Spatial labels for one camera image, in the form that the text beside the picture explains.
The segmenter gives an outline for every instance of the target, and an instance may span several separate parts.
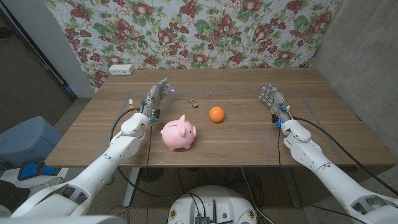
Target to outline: metal table leg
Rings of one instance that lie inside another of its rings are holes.
[[[129,180],[133,184],[137,184],[138,173],[139,173],[139,167],[131,168],[131,173],[130,173]],[[127,189],[126,189],[126,193],[124,194],[124,200],[123,200],[123,206],[124,207],[128,207],[128,206],[131,205],[132,196],[134,195],[135,191],[136,190],[134,189],[134,187],[132,187],[129,183],[127,183]]]
[[[295,208],[300,208],[302,205],[299,200],[300,197],[299,197],[299,193],[297,192],[296,183],[294,181],[292,169],[290,167],[283,167],[282,172],[284,173],[287,188],[290,192],[289,196],[292,201],[292,205]]]

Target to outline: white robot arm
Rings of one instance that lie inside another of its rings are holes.
[[[173,90],[168,79],[155,84],[139,113],[135,113],[112,138],[109,148],[71,181],[41,190],[24,202],[12,215],[16,217],[76,217],[87,213],[100,188],[116,168],[133,156],[145,137],[144,129],[159,117],[162,100]]]
[[[322,181],[348,215],[367,224],[397,223],[398,199],[366,190],[334,165],[322,153],[321,147],[311,140],[310,131],[297,120],[291,119],[290,107],[285,105],[282,93],[271,84],[270,88],[263,88],[259,98],[278,116],[280,129],[287,136],[284,144],[290,149],[292,157]]]

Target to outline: pink piggy bank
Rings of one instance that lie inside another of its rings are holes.
[[[173,151],[181,147],[189,149],[197,136],[197,129],[182,115],[180,119],[167,123],[160,133],[164,144]]]

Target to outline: floral fabric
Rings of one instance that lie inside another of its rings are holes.
[[[308,67],[340,0],[44,0],[97,90],[136,69]]]

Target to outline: wooden table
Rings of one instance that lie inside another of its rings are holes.
[[[311,68],[136,70],[131,76],[109,77],[46,160],[54,167],[85,167],[109,146],[109,130],[116,117],[128,109],[128,99],[140,107],[150,87],[169,78],[176,93],[163,101],[160,119],[152,126],[149,167],[241,167],[279,165],[278,129],[271,123],[269,108],[257,97],[272,83],[284,94],[293,116],[320,123],[363,164],[389,166],[395,163],[388,150],[374,137],[331,86]],[[199,104],[192,108],[194,98]],[[222,123],[210,121],[213,106],[224,109]],[[188,150],[170,151],[160,130],[185,114],[196,126],[197,137]],[[120,125],[132,114],[125,116]],[[337,146],[317,129],[302,123],[324,154],[339,166],[353,165]],[[139,152],[122,165],[144,167],[149,137]],[[281,163],[298,166],[280,139]]]

